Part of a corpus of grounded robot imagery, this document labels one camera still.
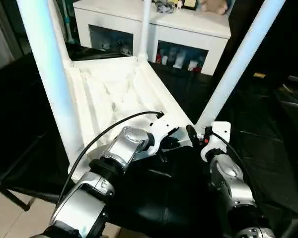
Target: stuffed toy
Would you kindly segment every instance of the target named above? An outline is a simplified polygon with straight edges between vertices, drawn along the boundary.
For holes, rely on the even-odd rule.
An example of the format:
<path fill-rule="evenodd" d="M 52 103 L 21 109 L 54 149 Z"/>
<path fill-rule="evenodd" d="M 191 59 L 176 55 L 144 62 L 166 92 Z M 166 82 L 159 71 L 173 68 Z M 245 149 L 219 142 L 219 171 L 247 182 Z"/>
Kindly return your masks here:
<path fill-rule="evenodd" d="M 201 11 L 211 11 L 223 15 L 228 5 L 226 0 L 199 0 Z"/>

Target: black cable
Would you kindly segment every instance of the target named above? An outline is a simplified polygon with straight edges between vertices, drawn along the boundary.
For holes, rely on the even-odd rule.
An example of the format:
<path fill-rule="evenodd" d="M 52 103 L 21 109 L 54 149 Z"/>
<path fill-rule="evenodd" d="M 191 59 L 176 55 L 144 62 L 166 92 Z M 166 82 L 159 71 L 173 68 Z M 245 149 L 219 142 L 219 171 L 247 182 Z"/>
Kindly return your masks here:
<path fill-rule="evenodd" d="M 101 138 L 104 134 L 106 134 L 108 131 L 110 131 L 112 128 L 114 128 L 114 127 L 116 127 L 116 126 L 118 126 L 119 124 L 121 124 L 121 123 L 123 123 L 123 122 L 125 122 L 125 121 L 127 121 L 127 120 L 130 120 L 130 119 L 132 119 L 132 118 L 135 118 L 135 117 L 138 117 L 138 116 L 141 116 L 141 115 L 144 115 L 144 114 L 157 114 L 158 116 L 162 116 L 163 115 L 163 113 L 161 113 L 161 112 L 153 112 L 153 111 L 148 111 L 148 112 L 142 112 L 142 113 L 136 113 L 136 114 L 134 114 L 134 115 L 131 115 L 131 116 L 129 116 L 129 117 L 126 117 L 126 118 L 124 118 L 124 119 L 122 119 L 122 120 L 120 120 L 120 121 L 118 121 L 118 122 L 116 122 L 116 123 L 114 123 L 114 124 L 112 124 L 110 127 L 108 127 L 107 129 L 105 129 L 104 131 L 102 131 L 98 136 L 96 136 L 83 150 L 82 150 L 82 152 L 79 154 L 79 156 L 78 156 L 78 158 L 75 160 L 75 163 L 73 164 L 73 167 L 72 167 L 72 169 L 71 169 L 71 171 L 69 172 L 69 176 L 67 177 L 67 179 L 66 179 L 66 182 L 65 182 L 65 184 L 64 184 L 64 186 L 63 186 L 63 189 L 62 189 L 62 191 L 61 191 L 61 194 L 60 194 L 60 196 L 59 196 L 59 199 L 58 199 L 58 202 L 57 202 L 57 204 L 56 204 L 56 206 L 58 206 L 59 204 L 60 204 L 60 202 L 61 202 L 61 200 L 62 200 L 62 197 L 63 197 L 63 195 L 64 195 L 64 192 L 65 192 L 65 189 L 66 189 L 66 187 L 67 187 L 67 185 L 68 185 L 68 183 L 69 183 L 69 181 L 70 181 L 70 179 L 71 179 L 71 177 L 72 177 L 72 175 L 73 175 L 73 173 L 74 173 L 74 171 L 75 171 L 75 169 L 76 169 L 76 167 L 78 166 L 78 164 L 79 164 L 79 162 L 80 162 L 80 160 L 83 158 L 83 155 L 86 153 L 86 151 L 99 139 L 99 138 Z"/>
<path fill-rule="evenodd" d="M 211 132 L 213 135 L 215 135 L 218 139 L 220 139 L 222 142 L 224 142 L 225 145 L 228 146 L 228 148 L 234 153 L 234 155 L 236 156 L 236 158 L 238 159 L 238 161 L 240 162 L 240 165 L 242 166 L 242 170 L 245 171 L 245 173 L 247 174 L 248 176 L 248 180 L 250 181 L 250 173 L 246 167 L 246 165 L 244 164 L 244 162 L 242 161 L 242 159 L 240 158 L 240 156 L 238 155 L 238 153 L 236 152 L 236 150 L 234 150 L 234 148 L 223 138 L 221 137 L 220 135 L 216 134 L 215 132 Z M 254 197 L 255 198 L 258 198 L 257 197 L 257 191 L 255 189 L 255 186 L 253 184 L 252 185 L 252 188 L 253 188 L 253 192 L 254 192 Z"/>
<path fill-rule="evenodd" d="M 223 141 L 225 145 L 228 146 L 228 148 L 234 153 L 234 155 L 237 157 L 238 161 L 244 167 L 244 163 L 243 163 L 242 159 L 240 158 L 240 156 L 238 155 L 238 153 L 236 152 L 236 150 L 234 150 L 234 148 L 223 137 L 221 137 L 220 135 L 216 134 L 213 131 L 212 131 L 212 134 L 215 135 L 218 139 L 220 139 L 221 141 Z"/>

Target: red object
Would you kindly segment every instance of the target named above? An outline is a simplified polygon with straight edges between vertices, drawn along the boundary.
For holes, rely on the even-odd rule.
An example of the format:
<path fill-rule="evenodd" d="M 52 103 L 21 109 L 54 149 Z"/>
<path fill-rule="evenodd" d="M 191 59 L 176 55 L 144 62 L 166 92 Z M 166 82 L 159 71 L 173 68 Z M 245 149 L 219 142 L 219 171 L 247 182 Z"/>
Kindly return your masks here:
<path fill-rule="evenodd" d="M 157 54 L 156 58 L 155 58 L 155 62 L 156 63 L 161 63 L 161 55 Z"/>
<path fill-rule="evenodd" d="M 193 72 L 201 72 L 201 70 L 202 70 L 201 67 L 196 67 L 192 69 Z"/>

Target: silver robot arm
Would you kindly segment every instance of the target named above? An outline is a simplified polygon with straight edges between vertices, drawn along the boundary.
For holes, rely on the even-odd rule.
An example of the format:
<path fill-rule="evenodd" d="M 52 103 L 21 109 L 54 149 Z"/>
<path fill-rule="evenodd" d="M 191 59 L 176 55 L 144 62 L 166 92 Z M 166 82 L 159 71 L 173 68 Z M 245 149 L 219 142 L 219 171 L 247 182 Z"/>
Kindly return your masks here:
<path fill-rule="evenodd" d="M 177 128 L 170 115 L 160 117 L 150 132 L 126 126 L 105 148 L 99 159 L 92 160 L 74 188 L 55 209 L 50 226 L 39 236 L 48 238 L 97 238 L 107 220 L 106 204 L 115 195 L 122 176 L 133 160 L 154 155 L 162 139 Z"/>
<path fill-rule="evenodd" d="M 212 128 L 206 129 L 208 143 L 202 149 L 201 157 L 209 163 L 211 184 L 221 194 L 222 213 L 227 217 L 231 232 L 235 238 L 274 238 L 243 179 L 242 169 L 226 153 L 226 144 L 213 132 L 229 142 L 230 124 L 214 122 Z"/>

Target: white cabinet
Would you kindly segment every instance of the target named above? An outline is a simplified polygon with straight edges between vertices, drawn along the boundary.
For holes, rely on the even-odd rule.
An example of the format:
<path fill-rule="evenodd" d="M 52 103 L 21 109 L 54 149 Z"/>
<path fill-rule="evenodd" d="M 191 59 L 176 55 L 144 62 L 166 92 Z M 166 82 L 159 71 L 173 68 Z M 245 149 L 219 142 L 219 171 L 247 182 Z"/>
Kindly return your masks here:
<path fill-rule="evenodd" d="M 80 0 L 74 3 L 79 39 L 82 46 L 92 48 L 101 39 L 95 27 L 128 33 L 132 38 L 132 55 L 139 50 L 142 0 Z M 230 38 L 228 16 L 187 9 L 172 14 L 150 12 L 147 54 L 155 62 L 159 42 L 203 49 L 207 51 L 201 73 L 213 75 L 223 50 Z"/>

